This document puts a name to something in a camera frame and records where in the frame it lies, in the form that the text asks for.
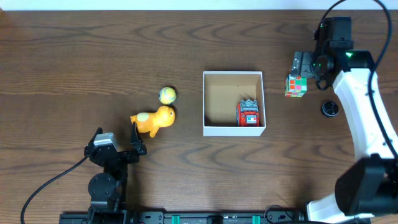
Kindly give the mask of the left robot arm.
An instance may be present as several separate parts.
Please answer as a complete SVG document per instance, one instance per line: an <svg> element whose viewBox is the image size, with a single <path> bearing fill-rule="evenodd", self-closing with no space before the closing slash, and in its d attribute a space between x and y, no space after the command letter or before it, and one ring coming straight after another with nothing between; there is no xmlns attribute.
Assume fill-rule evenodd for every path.
<svg viewBox="0 0 398 224"><path fill-rule="evenodd" d="M128 165L139 162L136 151L118 151L114 134L98 128L85 147L84 155L103 168L88 184L91 202L86 222L138 223L138 213L126 206Z"/></svg>

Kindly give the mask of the white cardboard box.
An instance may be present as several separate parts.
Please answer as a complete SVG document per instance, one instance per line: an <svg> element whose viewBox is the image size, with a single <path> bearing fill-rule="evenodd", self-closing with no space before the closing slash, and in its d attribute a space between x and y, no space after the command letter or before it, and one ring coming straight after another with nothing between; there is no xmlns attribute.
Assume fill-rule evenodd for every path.
<svg viewBox="0 0 398 224"><path fill-rule="evenodd" d="M258 126L240 126L238 105L256 101ZM266 129L262 72L203 72L203 135L206 137L259 137Z"/></svg>

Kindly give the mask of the red toy truck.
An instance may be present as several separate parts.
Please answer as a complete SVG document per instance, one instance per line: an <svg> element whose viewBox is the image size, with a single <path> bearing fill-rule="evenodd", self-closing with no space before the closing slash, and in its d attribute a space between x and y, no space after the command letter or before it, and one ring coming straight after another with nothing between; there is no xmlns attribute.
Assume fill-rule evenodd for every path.
<svg viewBox="0 0 398 224"><path fill-rule="evenodd" d="M258 127L259 107L257 100L241 100L237 105L236 120L240 127Z"/></svg>

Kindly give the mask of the black round lid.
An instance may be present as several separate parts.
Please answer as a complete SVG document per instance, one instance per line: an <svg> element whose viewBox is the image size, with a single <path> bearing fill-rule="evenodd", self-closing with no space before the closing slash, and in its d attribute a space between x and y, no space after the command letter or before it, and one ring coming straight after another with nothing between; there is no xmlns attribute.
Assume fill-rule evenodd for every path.
<svg viewBox="0 0 398 224"><path fill-rule="evenodd" d="M320 111L322 112L323 116L331 118L338 114L339 107L334 101L328 100L322 104Z"/></svg>

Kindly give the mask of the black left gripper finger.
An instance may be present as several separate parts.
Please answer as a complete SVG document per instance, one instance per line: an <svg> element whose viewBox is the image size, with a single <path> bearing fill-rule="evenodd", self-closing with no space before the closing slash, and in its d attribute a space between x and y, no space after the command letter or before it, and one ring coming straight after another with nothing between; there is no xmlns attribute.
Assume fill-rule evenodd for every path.
<svg viewBox="0 0 398 224"><path fill-rule="evenodd" d="M94 133L94 136L91 138L89 143L84 148L84 156L90 156L91 153L96 149L96 146L94 144L95 138L97 137L97 135L102 134L102 133L103 133L103 130L101 127L99 127L96 130L96 132Z"/></svg>
<svg viewBox="0 0 398 224"><path fill-rule="evenodd" d="M147 148L144 144L144 141L139 135L137 123L132 123L132 132L131 132L131 140L130 145L134 148L135 152L138 156L143 156L147 154Z"/></svg>

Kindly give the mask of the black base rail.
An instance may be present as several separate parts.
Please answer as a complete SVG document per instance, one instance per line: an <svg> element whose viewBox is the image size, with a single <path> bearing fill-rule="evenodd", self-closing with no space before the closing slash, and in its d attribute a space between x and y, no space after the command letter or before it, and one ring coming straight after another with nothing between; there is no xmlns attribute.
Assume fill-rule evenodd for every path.
<svg viewBox="0 0 398 224"><path fill-rule="evenodd" d="M172 212L86 212L63 213L60 223L90 224L90 223L125 223L125 224L261 224L261 223L305 223L307 218L303 212L292 208L274 207L265 212L235 212L235 213L172 213Z"/></svg>

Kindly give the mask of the orange rubber animal toy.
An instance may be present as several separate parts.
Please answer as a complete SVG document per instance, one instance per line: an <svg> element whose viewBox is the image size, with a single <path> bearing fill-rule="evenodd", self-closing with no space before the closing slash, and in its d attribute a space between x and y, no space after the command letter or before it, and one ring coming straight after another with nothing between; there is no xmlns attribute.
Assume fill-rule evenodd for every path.
<svg viewBox="0 0 398 224"><path fill-rule="evenodd" d="M160 106L156 112L141 112L130 116L131 123L136 123L139 133L149 133L154 138L160 128L166 128L175 122L176 113L168 106Z"/></svg>

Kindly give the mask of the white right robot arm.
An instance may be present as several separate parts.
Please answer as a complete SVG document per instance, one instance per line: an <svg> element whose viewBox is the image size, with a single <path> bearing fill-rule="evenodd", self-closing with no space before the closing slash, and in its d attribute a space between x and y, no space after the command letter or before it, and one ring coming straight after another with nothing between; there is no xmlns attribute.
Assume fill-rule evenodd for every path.
<svg viewBox="0 0 398 224"><path fill-rule="evenodd" d="M285 82L287 96L302 96L297 85L312 78L332 88L351 131L355 163L335 191L286 211L288 223L348 223L397 213L397 134L379 93L376 67L367 50L355 50L349 17L322 17L312 52L296 52Z"/></svg>

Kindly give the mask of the colourful puzzle cube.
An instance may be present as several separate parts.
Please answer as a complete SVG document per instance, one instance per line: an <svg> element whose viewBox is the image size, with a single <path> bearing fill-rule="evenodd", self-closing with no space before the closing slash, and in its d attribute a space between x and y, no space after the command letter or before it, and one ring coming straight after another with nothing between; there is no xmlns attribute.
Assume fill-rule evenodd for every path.
<svg viewBox="0 0 398 224"><path fill-rule="evenodd" d="M289 75L285 80L284 95L286 97L301 98L307 92L307 78Z"/></svg>

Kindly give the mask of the yellow grey striped ball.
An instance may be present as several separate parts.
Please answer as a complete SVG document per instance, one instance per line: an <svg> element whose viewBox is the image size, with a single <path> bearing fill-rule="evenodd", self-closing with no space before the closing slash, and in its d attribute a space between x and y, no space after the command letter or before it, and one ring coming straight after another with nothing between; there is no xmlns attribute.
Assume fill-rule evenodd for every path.
<svg viewBox="0 0 398 224"><path fill-rule="evenodd" d="M171 87L164 87L159 91L159 101L164 105L172 104L176 98L177 93Z"/></svg>

